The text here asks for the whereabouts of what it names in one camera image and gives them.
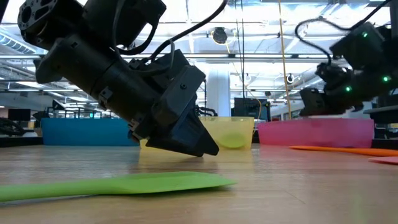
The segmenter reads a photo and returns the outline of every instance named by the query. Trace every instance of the green silicone spatula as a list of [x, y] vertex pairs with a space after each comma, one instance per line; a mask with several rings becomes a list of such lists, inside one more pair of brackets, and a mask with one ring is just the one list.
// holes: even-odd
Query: green silicone spatula
[[235, 184], [216, 174], [164, 172], [54, 184], [0, 186], [0, 202], [77, 195], [129, 195], [221, 187]]

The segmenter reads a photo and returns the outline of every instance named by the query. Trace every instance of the wooden table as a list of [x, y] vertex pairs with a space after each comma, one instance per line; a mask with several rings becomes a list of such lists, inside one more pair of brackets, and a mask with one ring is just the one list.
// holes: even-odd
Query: wooden table
[[398, 223], [398, 166], [366, 156], [254, 145], [196, 158], [131, 147], [0, 150], [0, 184], [195, 170], [239, 181], [226, 190], [0, 204], [0, 223]]

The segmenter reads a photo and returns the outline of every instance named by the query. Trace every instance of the blue bin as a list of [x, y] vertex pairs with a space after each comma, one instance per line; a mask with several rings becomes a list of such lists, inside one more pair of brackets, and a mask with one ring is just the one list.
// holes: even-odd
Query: blue bin
[[42, 131], [47, 146], [138, 146], [122, 119], [45, 118]]

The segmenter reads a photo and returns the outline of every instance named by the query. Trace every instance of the white column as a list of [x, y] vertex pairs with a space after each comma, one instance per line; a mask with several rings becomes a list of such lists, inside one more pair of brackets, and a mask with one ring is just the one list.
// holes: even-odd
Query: white column
[[207, 75], [207, 107], [218, 116], [231, 116], [229, 65], [209, 64]]

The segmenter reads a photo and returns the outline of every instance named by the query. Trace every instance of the pink plastic tub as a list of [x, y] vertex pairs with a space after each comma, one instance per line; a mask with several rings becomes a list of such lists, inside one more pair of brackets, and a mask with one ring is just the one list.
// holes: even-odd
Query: pink plastic tub
[[371, 147], [372, 119], [301, 119], [258, 126], [261, 144], [278, 146]]

